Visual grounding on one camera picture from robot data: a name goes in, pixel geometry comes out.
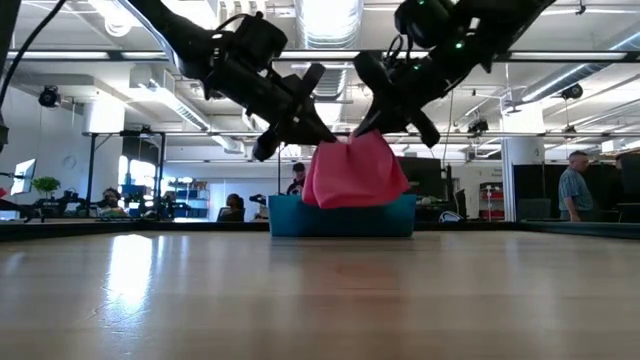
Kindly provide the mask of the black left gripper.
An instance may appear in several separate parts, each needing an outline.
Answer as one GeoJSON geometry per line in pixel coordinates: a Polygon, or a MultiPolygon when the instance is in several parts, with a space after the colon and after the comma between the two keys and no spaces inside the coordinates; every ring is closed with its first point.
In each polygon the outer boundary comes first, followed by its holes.
{"type": "Polygon", "coordinates": [[[323,65],[313,63],[302,77],[282,77],[273,69],[263,77],[229,60],[205,78],[205,96],[219,92],[268,123],[268,129],[253,146],[253,157],[265,161],[282,143],[315,146],[336,141],[316,111],[312,96],[324,73],[323,65]]]}

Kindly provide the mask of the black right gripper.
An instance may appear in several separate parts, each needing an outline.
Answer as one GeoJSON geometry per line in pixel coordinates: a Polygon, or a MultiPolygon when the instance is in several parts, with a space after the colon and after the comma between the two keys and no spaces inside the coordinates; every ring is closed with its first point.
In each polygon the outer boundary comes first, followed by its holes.
{"type": "Polygon", "coordinates": [[[373,93],[371,106],[354,130],[355,136],[405,131],[409,125],[421,142],[431,148],[440,132],[423,108],[446,95],[480,62],[480,37],[469,34],[447,38],[420,59],[385,64],[371,51],[363,51],[353,64],[358,76],[373,93]]]}

